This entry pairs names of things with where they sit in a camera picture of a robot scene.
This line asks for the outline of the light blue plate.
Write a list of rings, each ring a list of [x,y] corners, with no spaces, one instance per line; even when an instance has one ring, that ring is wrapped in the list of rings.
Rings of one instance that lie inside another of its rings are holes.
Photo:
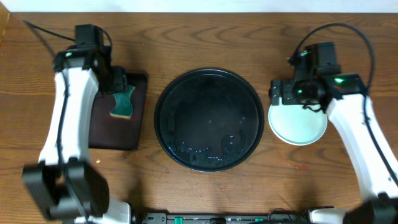
[[[268,122],[271,130],[282,141],[306,146],[318,141],[325,133],[328,124],[327,115],[303,109],[302,105],[270,105]]]

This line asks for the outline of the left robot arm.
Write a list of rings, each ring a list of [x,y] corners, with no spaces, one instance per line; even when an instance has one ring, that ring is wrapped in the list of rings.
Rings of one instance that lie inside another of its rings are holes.
[[[113,82],[111,47],[76,46],[53,61],[55,103],[49,134],[36,165],[22,180],[47,220],[67,223],[131,223],[128,203],[109,196],[105,178],[90,164],[92,106]]]

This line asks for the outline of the green scrubbing sponge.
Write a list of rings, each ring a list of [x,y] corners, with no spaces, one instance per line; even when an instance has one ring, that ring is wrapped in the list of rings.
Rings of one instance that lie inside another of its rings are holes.
[[[113,94],[116,104],[114,108],[109,112],[112,117],[121,119],[131,118],[134,111],[134,107],[131,103],[131,95],[134,90],[135,87],[129,85],[126,92]]]

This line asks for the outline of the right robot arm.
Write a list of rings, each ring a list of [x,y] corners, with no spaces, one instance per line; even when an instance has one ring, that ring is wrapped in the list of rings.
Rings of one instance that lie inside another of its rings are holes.
[[[271,81],[273,107],[319,105],[340,135],[357,176],[363,201],[359,207],[314,208],[308,211],[309,223],[397,223],[397,159],[367,93],[355,73]]]

